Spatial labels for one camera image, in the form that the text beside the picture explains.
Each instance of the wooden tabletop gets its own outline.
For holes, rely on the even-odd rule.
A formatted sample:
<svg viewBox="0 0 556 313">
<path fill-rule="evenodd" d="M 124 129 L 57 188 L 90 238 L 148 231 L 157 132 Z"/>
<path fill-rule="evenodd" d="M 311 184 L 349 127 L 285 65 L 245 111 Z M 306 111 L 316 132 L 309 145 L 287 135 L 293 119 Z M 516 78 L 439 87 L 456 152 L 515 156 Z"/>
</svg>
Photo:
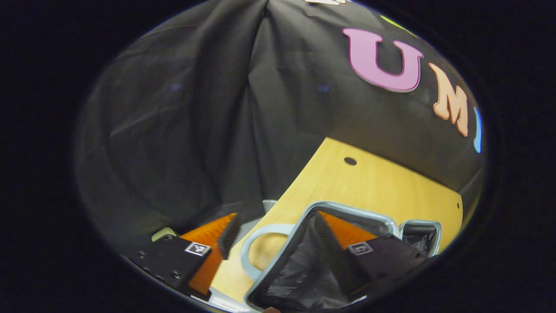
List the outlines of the wooden tabletop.
<svg viewBox="0 0 556 313">
<path fill-rule="evenodd" d="M 344 158 L 357 163 L 350 165 Z M 231 250 L 212 287 L 243 302 L 253 284 L 240 263 L 245 238 L 268 224 L 295 224 L 312 202 L 331 201 L 391 217 L 399 225 L 408 219 L 437 221 L 442 225 L 441 252 L 461 228 L 461 196 L 391 161 L 334 139 L 326 138 L 294 182 L 261 221 Z M 253 242 L 252 264 L 264 270 L 286 236 L 265 234 Z"/>
</svg>

